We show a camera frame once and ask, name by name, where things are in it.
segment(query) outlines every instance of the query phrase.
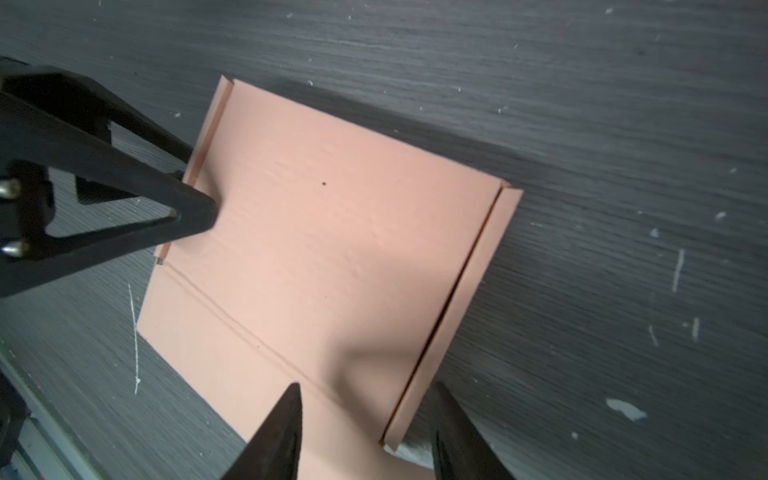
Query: open cardboard box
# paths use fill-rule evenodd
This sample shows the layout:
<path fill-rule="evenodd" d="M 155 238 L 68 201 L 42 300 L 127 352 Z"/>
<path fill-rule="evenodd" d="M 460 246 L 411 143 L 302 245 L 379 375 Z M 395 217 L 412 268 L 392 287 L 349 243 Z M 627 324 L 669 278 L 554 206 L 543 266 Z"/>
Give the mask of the open cardboard box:
<path fill-rule="evenodd" d="M 522 192 L 222 78 L 184 181 L 215 227 L 158 247 L 139 333 L 246 441 L 302 388 L 300 478 L 431 478 L 405 435 Z"/>

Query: white paint spot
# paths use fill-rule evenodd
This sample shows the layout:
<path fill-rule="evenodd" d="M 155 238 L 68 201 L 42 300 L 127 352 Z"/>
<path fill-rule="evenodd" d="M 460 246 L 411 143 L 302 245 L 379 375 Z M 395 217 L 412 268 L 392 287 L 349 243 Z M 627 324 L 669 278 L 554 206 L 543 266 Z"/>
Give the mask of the white paint spot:
<path fill-rule="evenodd" d="M 694 326 L 690 329 L 690 338 L 694 339 L 695 343 L 699 343 L 699 329 L 701 328 L 701 320 L 699 317 L 694 317 Z"/>
<path fill-rule="evenodd" d="M 654 326 L 649 325 L 648 326 L 648 333 L 650 333 L 650 340 L 654 343 L 654 346 L 658 348 L 659 346 L 659 339 L 656 338 L 656 334 L 654 333 Z"/>
<path fill-rule="evenodd" d="M 646 412 L 643 412 L 638 407 L 632 405 L 631 403 L 627 403 L 624 400 L 605 399 L 605 405 L 607 405 L 611 410 L 623 413 L 625 417 L 633 422 L 646 419 L 648 417 Z"/>
<path fill-rule="evenodd" d="M 672 276 L 672 293 L 677 293 L 677 284 L 680 283 L 680 272 L 683 271 L 683 263 L 685 263 L 685 249 L 681 248 L 677 252 L 677 265 L 674 267 L 674 275 Z"/>
<path fill-rule="evenodd" d="M 134 388 L 134 395 L 137 395 L 139 393 L 139 383 L 141 383 L 141 379 L 139 378 L 139 337 L 137 330 L 137 324 L 136 324 L 136 310 L 134 309 L 134 294 L 131 292 L 131 284 L 128 284 L 128 298 L 131 299 L 131 316 L 134 319 L 134 353 L 136 358 L 136 386 Z"/>

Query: dark wooden table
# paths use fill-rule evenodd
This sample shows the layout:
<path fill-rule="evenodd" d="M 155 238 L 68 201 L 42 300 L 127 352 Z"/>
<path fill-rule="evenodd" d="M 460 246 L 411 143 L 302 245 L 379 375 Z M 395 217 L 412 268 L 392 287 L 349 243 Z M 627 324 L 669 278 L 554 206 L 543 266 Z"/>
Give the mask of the dark wooden table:
<path fill-rule="evenodd" d="M 767 51 L 753 0 L 0 0 L 0 55 L 190 143 L 225 74 L 524 188 L 439 373 L 519 478 L 762 478 Z M 55 232 L 162 213 L 54 180 Z M 2 300 L 0 338 L 114 480 L 217 478 L 242 440 L 142 339 L 134 394 L 151 264 Z"/>

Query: black object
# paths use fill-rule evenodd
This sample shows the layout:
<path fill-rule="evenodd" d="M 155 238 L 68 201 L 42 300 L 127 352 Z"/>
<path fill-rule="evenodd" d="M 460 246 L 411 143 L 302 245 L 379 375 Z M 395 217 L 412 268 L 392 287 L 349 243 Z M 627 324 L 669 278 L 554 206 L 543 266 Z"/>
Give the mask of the black object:
<path fill-rule="evenodd" d="M 432 387 L 432 457 L 437 480 L 515 480 L 448 389 Z M 302 406 L 291 384 L 222 480 L 295 480 Z"/>
<path fill-rule="evenodd" d="M 292 383 L 222 480 L 296 480 L 301 422 L 301 390 Z"/>
<path fill-rule="evenodd" d="M 90 78 L 0 58 L 0 297 L 214 225 L 214 200 L 113 148 L 110 121 L 189 161 L 189 145 Z M 141 195 L 174 214 L 51 237 L 49 167 L 76 176 L 82 204 Z"/>
<path fill-rule="evenodd" d="M 11 462 L 18 434 L 27 418 L 27 405 L 13 385 L 0 373 L 0 468 Z"/>

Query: metal screw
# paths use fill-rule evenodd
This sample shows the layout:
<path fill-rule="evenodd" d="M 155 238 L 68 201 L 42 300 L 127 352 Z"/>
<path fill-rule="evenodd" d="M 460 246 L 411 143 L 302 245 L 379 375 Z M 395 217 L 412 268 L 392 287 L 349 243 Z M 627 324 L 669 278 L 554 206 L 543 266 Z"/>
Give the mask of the metal screw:
<path fill-rule="evenodd" d="M 0 180 L 0 198 L 14 200 L 22 192 L 22 183 L 15 178 Z"/>
<path fill-rule="evenodd" d="M 8 242 L 3 248 L 2 252 L 9 257 L 22 258 L 29 252 L 29 243 L 24 240 L 14 240 Z"/>

